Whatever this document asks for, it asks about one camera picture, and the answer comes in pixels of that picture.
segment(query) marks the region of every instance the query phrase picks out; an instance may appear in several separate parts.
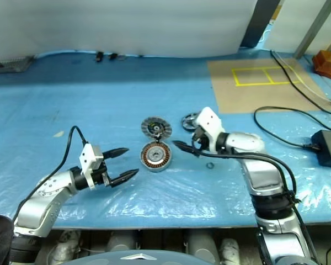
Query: silver robot arm segment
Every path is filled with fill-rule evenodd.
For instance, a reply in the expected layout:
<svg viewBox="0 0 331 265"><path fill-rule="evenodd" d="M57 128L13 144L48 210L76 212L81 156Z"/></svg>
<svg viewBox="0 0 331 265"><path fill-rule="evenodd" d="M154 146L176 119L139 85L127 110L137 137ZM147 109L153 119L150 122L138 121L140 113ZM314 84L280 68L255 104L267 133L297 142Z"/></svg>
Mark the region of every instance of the silver robot arm segment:
<svg viewBox="0 0 331 265"><path fill-rule="evenodd" d="M200 139L202 149L207 149L211 153L266 154L264 142L258 135L226 133L222 121L209 107L198 114L195 124L197 130L194 132L193 140ZM296 263L304 260L306 263L299 264L316 264L311 260L297 215L287 199L287 191L281 178L284 176L268 162L249 159L239 159L239 162L260 228L258 241L263 263L290 265L286 261L288 257L293 256Z"/></svg>
<svg viewBox="0 0 331 265"><path fill-rule="evenodd" d="M11 264L34 264L42 240L51 231L61 206L79 190L94 189L96 184L114 187L133 177L138 169L126 171L111 179L104 161L128 150L120 148L102 153L98 146L86 143L79 157L81 168L74 167L50 177L22 205L14 220Z"/></svg>

